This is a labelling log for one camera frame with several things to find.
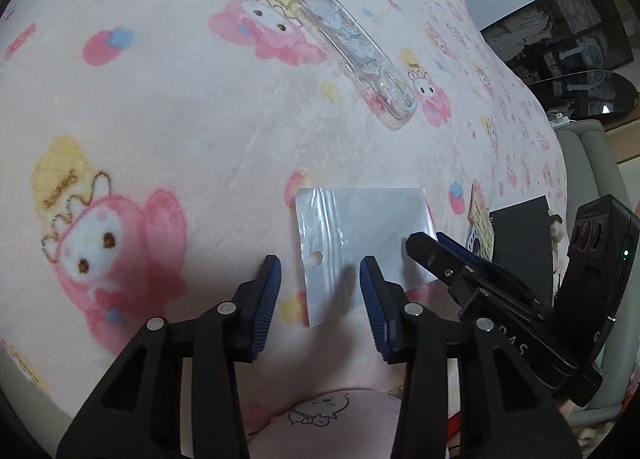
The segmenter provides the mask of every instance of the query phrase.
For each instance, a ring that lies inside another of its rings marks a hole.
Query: bed
[[[424,187],[435,229],[460,242],[473,186],[490,210],[545,195],[564,218],[558,141],[465,0],[339,0],[418,98],[395,131],[288,1],[12,0],[2,14],[0,345],[68,415],[146,318],[202,314],[267,253],[282,288],[265,352],[238,367],[246,429],[322,392],[397,392],[402,367],[377,354],[364,310],[308,327],[300,188]],[[410,296],[455,317],[438,282]]]

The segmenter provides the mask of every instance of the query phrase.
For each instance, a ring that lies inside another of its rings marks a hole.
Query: transparent plastic container
[[[378,119],[397,131],[415,113],[417,99],[367,32],[337,0],[290,0],[289,8],[342,70]]]

